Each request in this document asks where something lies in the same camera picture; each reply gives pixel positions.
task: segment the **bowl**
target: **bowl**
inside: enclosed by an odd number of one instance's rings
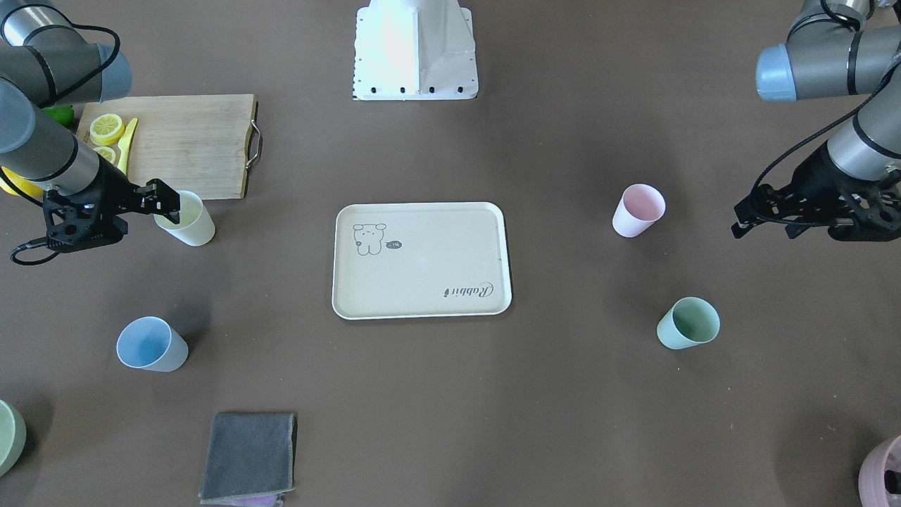
[[[0,476],[13,467],[25,447],[25,420],[12,405],[0,400]]]
[[[888,507],[886,470],[901,470],[901,437],[890,438],[882,442],[863,460],[857,481],[860,502],[863,503],[863,507]]]

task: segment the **gray cloth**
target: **gray cloth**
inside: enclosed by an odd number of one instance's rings
[[[286,413],[216,414],[200,503],[272,505],[294,490],[294,422],[294,414]]]

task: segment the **white tray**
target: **white tray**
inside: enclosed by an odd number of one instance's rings
[[[342,318],[496,315],[512,300],[504,214],[489,202],[354,204],[335,220]]]

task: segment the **white metal bracket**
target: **white metal bracket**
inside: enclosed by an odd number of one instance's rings
[[[459,100],[478,94],[472,12],[457,0],[372,0],[357,12],[353,97]]]

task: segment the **cutting board handle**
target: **cutting board handle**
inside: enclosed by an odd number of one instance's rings
[[[247,163],[244,164],[244,169],[247,172],[250,172],[250,168],[252,168],[259,161],[260,155],[263,154],[263,134],[259,132],[259,127],[257,127],[257,120],[250,120],[250,128],[253,129],[253,133],[250,134],[250,139],[247,141],[247,152],[250,152],[250,143],[253,142],[253,138],[257,138],[257,152],[254,153],[252,157],[247,160]]]

